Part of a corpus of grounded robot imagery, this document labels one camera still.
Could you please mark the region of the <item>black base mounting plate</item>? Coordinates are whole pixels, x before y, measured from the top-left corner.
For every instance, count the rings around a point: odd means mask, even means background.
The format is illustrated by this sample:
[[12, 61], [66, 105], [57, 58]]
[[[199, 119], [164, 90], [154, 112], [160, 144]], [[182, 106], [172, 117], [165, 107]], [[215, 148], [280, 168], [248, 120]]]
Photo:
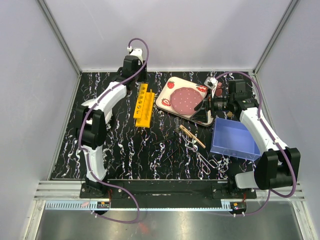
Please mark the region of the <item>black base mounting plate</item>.
[[81, 199], [111, 199], [111, 207], [129, 209], [228, 209], [230, 201], [255, 200], [255, 190], [227, 180], [111, 180], [101, 190], [81, 184]]

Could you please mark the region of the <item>wooden test tube clamp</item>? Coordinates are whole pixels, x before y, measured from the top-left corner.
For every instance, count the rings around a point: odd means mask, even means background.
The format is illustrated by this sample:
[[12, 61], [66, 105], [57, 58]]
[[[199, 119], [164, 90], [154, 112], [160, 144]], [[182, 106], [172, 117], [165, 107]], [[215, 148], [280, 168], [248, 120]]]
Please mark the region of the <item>wooden test tube clamp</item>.
[[197, 143], [200, 144], [202, 148], [206, 148], [205, 144], [201, 142], [194, 134], [192, 134], [186, 127], [184, 127], [182, 124], [179, 126], [179, 129], [182, 130], [184, 133], [186, 133], [190, 138], [195, 140]]

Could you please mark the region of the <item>strawberry pattern tray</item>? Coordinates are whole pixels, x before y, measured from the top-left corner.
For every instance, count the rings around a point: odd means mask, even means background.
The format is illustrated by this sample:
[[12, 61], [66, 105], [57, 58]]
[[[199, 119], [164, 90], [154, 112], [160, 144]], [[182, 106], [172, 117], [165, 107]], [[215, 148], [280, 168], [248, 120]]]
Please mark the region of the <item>strawberry pattern tray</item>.
[[207, 127], [214, 121], [210, 110], [203, 120], [191, 119], [196, 113], [195, 107], [204, 100], [207, 93], [205, 85], [173, 76], [165, 83], [155, 104], [163, 111]]

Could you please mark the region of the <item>blue plastic box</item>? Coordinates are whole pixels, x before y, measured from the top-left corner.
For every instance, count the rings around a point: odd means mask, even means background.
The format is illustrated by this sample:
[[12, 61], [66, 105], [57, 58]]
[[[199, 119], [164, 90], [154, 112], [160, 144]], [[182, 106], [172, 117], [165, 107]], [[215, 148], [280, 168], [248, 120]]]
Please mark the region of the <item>blue plastic box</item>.
[[212, 131], [210, 152], [256, 161], [260, 150], [249, 130], [239, 121], [216, 118]]

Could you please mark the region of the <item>pink patterned mug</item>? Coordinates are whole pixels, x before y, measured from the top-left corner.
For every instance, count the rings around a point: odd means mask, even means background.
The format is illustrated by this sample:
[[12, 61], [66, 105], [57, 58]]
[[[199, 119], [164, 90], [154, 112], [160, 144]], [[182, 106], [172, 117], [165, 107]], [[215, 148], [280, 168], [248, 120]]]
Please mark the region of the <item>pink patterned mug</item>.
[[223, 95], [223, 93], [224, 93], [223, 84], [221, 82], [218, 82], [214, 95], [217, 98], [220, 98]]

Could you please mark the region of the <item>glass test tube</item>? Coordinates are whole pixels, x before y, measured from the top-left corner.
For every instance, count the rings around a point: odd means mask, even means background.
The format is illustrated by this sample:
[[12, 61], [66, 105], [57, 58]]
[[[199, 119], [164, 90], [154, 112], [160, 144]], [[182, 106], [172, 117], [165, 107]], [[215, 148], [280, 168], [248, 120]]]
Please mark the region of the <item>glass test tube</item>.
[[178, 133], [180, 131], [181, 119], [179, 117], [174, 118], [174, 131]]

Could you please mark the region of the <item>small brown cork piece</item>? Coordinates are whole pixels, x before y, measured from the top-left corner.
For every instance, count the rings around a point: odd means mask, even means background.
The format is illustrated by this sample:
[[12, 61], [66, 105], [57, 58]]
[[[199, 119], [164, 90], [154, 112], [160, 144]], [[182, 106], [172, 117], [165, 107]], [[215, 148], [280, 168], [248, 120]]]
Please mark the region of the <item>small brown cork piece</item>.
[[229, 111], [229, 112], [226, 114], [226, 116], [231, 119], [231, 118], [233, 117], [233, 113], [232, 113], [231, 111]]

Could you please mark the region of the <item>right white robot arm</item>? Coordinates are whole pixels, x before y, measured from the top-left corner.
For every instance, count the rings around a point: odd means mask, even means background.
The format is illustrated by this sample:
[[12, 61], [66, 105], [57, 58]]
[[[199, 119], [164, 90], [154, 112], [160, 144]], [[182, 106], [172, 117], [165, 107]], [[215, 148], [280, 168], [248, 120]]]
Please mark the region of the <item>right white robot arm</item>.
[[261, 104], [250, 98], [243, 79], [229, 81], [227, 98], [215, 98], [218, 81], [208, 77], [205, 82], [208, 94], [195, 108], [193, 120], [203, 120], [204, 112], [229, 110], [238, 121], [217, 118], [213, 126], [210, 152], [258, 161], [253, 171], [238, 173], [227, 185], [228, 195], [239, 198], [245, 189], [275, 191], [291, 187], [295, 192], [301, 154], [290, 148], [268, 124]]

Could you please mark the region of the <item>pink polka dot plate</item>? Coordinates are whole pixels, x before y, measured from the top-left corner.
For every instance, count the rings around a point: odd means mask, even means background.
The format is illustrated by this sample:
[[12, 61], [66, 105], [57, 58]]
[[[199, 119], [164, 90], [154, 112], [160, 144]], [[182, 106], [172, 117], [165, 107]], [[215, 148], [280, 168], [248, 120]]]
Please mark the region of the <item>pink polka dot plate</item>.
[[202, 102], [204, 97], [195, 89], [181, 87], [172, 92], [169, 101], [172, 109], [179, 115], [193, 115], [194, 108]]

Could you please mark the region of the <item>yellow test tube rack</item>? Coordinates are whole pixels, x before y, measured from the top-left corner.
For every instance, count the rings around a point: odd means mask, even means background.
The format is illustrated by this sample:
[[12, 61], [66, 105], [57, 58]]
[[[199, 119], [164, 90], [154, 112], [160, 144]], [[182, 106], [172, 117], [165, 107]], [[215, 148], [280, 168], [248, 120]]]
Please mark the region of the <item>yellow test tube rack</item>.
[[147, 83], [141, 83], [133, 114], [136, 127], [150, 128], [154, 100], [155, 93], [152, 90], [148, 91]]

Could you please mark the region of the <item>metal crucible tongs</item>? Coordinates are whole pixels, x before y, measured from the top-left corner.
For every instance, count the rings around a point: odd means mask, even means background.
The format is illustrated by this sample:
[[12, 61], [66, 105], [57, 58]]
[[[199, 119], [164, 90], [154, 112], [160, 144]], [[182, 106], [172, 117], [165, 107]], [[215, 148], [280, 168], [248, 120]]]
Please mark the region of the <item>metal crucible tongs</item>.
[[198, 146], [195, 144], [194, 140], [189, 140], [187, 136], [181, 135], [184, 146], [188, 151], [191, 151], [195, 154], [196, 160], [199, 162], [201, 171], [206, 174], [210, 175], [211, 170], [218, 168], [218, 162], [214, 160], [213, 158], [204, 157], [198, 150]]

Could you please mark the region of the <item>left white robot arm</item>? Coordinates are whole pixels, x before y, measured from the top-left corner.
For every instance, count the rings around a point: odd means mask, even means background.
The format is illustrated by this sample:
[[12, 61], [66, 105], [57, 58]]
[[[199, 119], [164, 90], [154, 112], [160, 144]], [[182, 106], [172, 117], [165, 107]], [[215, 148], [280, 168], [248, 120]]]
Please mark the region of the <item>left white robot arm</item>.
[[82, 103], [75, 111], [75, 137], [86, 164], [85, 184], [97, 198], [108, 193], [103, 158], [103, 144], [107, 138], [107, 123], [113, 107], [124, 99], [131, 82], [146, 78], [147, 61], [127, 55], [107, 88], [96, 98]]

